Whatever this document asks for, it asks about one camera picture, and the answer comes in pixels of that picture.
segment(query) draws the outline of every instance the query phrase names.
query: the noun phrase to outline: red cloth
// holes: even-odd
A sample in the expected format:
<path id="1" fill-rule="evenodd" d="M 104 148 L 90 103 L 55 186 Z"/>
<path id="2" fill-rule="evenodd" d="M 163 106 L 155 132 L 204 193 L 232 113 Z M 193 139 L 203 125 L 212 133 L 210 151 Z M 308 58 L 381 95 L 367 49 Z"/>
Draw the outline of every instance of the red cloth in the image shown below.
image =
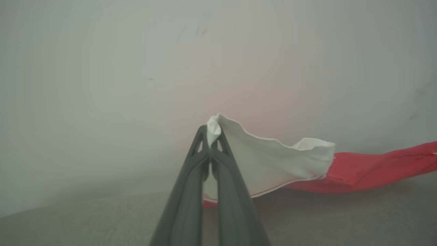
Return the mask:
<path id="1" fill-rule="evenodd" d="M 437 142 L 382 155 L 336 153 L 324 179 L 294 182 L 285 188 L 315 193 L 348 193 L 378 188 L 437 170 Z M 204 201 L 204 207 L 215 203 Z"/>

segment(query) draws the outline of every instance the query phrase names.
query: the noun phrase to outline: white cloth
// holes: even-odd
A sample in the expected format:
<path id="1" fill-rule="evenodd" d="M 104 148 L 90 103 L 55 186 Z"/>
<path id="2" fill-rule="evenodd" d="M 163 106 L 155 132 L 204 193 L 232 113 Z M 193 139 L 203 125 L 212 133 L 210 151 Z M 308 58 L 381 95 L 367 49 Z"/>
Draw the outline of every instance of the white cloth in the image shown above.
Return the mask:
<path id="1" fill-rule="evenodd" d="M 212 116 L 207 126 L 209 146 L 222 131 L 226 134 L 251 197 L 295 181 L 323 178 L 334 158 L 334 143 L 306 137 L 286 146 L 273 138 L 252 135 L 240 123 L 222 114 Z M 204 183 L 204 199 L 217 201 L 217 182 L 211 173 Z"/>

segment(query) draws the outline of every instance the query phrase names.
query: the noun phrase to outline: gray wall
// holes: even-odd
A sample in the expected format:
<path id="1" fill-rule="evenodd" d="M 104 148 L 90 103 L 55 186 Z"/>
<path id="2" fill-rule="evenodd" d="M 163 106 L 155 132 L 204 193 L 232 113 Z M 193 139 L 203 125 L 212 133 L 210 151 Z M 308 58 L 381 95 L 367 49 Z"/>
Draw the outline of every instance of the gray wall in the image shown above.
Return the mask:
<path id="1" fill-rule="evenodd" d="M 0 0 L 0 216 L 167 190 L 198 126 L 436 140 L 433 0 Z"/>

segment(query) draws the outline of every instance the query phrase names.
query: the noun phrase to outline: cloth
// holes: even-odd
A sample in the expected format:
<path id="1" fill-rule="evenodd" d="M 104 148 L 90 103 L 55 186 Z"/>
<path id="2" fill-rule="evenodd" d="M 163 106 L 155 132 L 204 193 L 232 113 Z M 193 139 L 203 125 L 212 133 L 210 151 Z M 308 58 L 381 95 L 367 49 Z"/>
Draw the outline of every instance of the cloth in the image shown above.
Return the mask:
<path id="1" fill-rule="evenodd" d="M 224 131 L 251 197 L 281 187 L 315 193 L 347 193 L 381 187 L 437 170 L 437 141 L 382 155 L 335 153 L 335 144 L 303 138 L 293 146 L 256 137 L 240 123 L 218 114 L 207 123 L 208 144 Z M 204 206 L 217 202 L 209 175 Z"/>
<path id="2" fill-rule="evenodd" d="M 293 146 L 248 133 L 240 123 L 218 114 L 207 123 L 208 144 L 226 134 L 251 197 L 258 197 L 292 182 L 325 177 L 334 157 L 335 144 L 303 138 Z M 204 183 L 204 199 L 217 201 L 217 182 L 210 174 Z"/>

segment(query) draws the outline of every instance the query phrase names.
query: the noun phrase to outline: gray carpet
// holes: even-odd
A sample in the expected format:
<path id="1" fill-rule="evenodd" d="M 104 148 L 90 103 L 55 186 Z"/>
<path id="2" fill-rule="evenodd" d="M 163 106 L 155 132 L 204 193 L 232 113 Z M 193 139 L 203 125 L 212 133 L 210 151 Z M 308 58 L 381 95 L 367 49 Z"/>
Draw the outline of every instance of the gray carpet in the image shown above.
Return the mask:
<path id="1" fill-rule="evenodd" d="M 1 246 L 145 246 L 166 193 L 65 202 L 0 219 Z M 281 189 L 255 199 L 272 245 L 437 245 L 437 173 L 349 194 Z M 204 244 L 218 245 L 217 210 Z"/>

